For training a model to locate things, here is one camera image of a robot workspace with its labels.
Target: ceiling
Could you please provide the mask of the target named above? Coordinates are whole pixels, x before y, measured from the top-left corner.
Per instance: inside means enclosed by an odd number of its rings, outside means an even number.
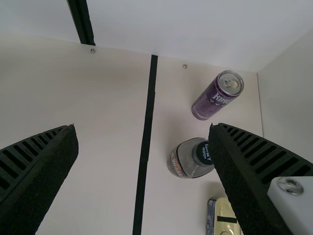
[[[97,46],[258,72],[313,28],[312,0],[87,0]],[[0,0],[0,32],[79,42],[66,0]]]

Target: can lid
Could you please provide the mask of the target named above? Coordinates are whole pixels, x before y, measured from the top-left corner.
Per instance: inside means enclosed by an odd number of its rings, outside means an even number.
[[[243,79],[235,72],[227,70],[218,76],[218,84],[223,92],[229,95],[239,95],[244,89]]]
[[[204,165],[212,165],[213,164],[211,157],[209,155],[209,151],[207,149],[208,146],[209,146],[209,142],[203,141],[203,142],[199,143],[197,148],[196,148],[196,156],[199,159],[199,161],[201,163],[203,163]]]

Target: black frame edge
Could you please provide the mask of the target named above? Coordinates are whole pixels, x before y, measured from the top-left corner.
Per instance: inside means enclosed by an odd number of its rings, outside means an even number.
[[[135,201],[135,209],[134,209],[133,235],[141,234],[143,204],[144,204],[144,197],[145,197],[146,177],[147,177],[147,166],[148,166],[151,131],[152,131],[152,118],[153,118],[153,110],[154,110],[155,94],[156,94],[155,90],[156,90],[156,79],[157,79],[157,59],[158,59],[157,55],[151,56],[147,106],[146,106],[145,123],[144,123],[142,142],[141,142],[137,190],[136,190],[136,201]]]
[[[71,11],[79,40],[82,44],[95,46],[93,30],[89,18],[86,0],[67,0]]]

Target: metal bolt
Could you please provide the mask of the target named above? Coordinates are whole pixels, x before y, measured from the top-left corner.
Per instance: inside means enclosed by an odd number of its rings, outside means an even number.
[[[285,192],[300,195],[304,192],[302,185],[291,177],[281,177],[277,180],[278,186]]]
[[[286,179],[286,183],[290,186],[296,187],[298,185],[298,182],[296,182],[293,179]]]

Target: purple can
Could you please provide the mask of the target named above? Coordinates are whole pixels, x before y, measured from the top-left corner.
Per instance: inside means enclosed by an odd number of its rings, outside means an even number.
[[[208,120],[222,107],[238,97],[244,89],[243,79],[235,72],[227,70],[217,75],[191,107],[199,120]]]

